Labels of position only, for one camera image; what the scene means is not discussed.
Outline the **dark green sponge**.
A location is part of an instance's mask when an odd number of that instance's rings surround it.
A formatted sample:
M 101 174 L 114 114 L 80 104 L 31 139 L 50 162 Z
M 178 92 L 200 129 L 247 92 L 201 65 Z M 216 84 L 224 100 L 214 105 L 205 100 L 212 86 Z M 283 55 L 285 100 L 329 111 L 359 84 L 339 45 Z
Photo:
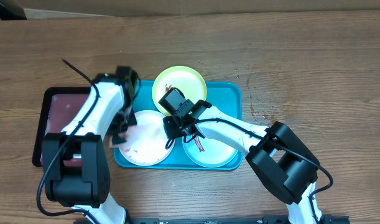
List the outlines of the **dark green sponge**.
M 126 142 L 126 133 L 117 133 L 111 135 L 109 139 L 109 147 L 111 149 L 119 147 Z

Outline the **white plate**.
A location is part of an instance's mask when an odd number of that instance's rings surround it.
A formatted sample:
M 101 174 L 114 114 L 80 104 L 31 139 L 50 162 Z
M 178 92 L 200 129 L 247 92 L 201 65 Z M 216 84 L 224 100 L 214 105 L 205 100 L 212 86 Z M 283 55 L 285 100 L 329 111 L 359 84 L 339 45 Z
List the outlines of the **white plate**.
M 138 166 L 153 166 L 162 162 L 171 153 L 175 141 L 166 148 L 168 137 L 164 129 L 165 115 L 153 110 L 134 113 L 137 125 L 128 127 L 123 133 L 126 142 L 118 144 L 122 156 Z

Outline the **yellow-green plate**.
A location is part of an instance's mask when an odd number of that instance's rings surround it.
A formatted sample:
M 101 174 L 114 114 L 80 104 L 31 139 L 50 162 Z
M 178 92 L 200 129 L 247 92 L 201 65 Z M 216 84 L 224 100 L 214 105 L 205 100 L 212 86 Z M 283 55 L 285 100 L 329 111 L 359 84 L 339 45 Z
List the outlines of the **yellow-green plate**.
M 159 100 L 173 87 L 178 88 L 193 103 L 206 100 L 206 83 L 196 70 L 186 66 L 167 68 L 157 76 L 152 86 L 153 102 L 166 116 L 170 114 L 159 104 Z

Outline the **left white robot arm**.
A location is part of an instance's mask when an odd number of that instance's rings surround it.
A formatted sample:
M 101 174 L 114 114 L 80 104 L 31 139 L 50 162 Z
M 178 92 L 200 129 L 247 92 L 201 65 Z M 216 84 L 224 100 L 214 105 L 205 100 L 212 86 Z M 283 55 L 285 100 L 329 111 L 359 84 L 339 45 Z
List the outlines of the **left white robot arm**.
M 110 193 L 103 140 L 137 124 L 132 103 L 139 76 L 118 66 L 114 74 L 99 73 L 88 82 L 90 94 L 73 120 L 42 141 L 37 208 L 48 217 L 81 213 L 90 223 L 125 223 L 127 211 Z

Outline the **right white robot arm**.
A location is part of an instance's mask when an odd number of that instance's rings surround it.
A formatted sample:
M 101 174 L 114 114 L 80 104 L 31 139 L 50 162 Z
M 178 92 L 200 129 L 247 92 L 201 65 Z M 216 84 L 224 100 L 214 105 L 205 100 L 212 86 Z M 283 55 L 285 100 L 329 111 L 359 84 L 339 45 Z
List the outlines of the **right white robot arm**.
M 258 126 L 228 116 L 217 107 L 200 105 L 167 106 L 164 123 L 169 139 L 200 136 L 222 142 L 243 153 L 263 186 L 287 205 L 290 223 L 322 223 L 316 194 L 329 189 L 333 181 L 316 187 L 317 172 L 324 169 L 307 146 L 285 124 Z

